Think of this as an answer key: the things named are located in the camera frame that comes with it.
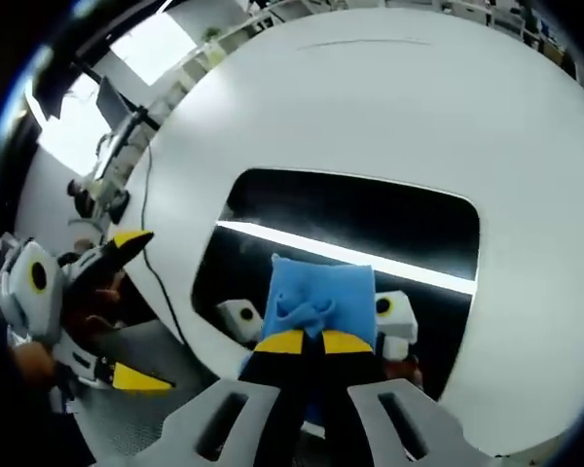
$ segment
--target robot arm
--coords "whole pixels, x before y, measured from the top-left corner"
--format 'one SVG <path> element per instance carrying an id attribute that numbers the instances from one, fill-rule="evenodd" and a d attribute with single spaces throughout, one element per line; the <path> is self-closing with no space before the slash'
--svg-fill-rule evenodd
<path id="1" fill-rule="evenodd" d="M 88 386 L 169 389 L 172 385 L 167 381 L 84 350 L 62 327 L 65 303 L 77 303 L 94 289 L 102 274 L 120 270 L 153 236 L 149 232 L 118 233 L 63 268 L 34 240 L 18 245 L 0 270 L 0 308 L 7 323 L 19 336 L 29 336 L 50 348 L 56 362 Z"/>
<path id="2" fill-rule="evenodd" d="M 493 459 L 467 444 L 453 416 L 408 381 L 354 386 L 348 392 L 370 445 L 364 467 L 407 467 L 422 458 L 423 465 L 430 467 L 493 465 Z M 221 379 L 169 415 L 153 445 L 132 457 L 101 460 L 97 465 L 279 465 L 268 458 L 256 459 L 279 397 L 275 387 Z M 294 441 L 281 439 L 278 444 L 283 448 Z"/>

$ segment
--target office desk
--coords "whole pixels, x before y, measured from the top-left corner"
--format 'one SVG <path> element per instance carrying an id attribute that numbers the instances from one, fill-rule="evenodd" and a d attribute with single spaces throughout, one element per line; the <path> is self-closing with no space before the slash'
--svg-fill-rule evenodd
<path id="1" fill-rule="evenodd" d="M 427 187 L 476 207 L 477 290 L 441 399 L 470 443 L 526 449 L 584 406 L 584 90 L 536 51 L 414 10 L 299 19 L 206 75 L 151 149 L 151 263 L 218 376 L 234 377 L 246 350 L 195 313 L 193 283 L 237 178 L 283 167 Z M 128 181 L 121 228 L 140 225 L 147 164 Z M 127 270 L 177 335 L 142 257 Z"/>

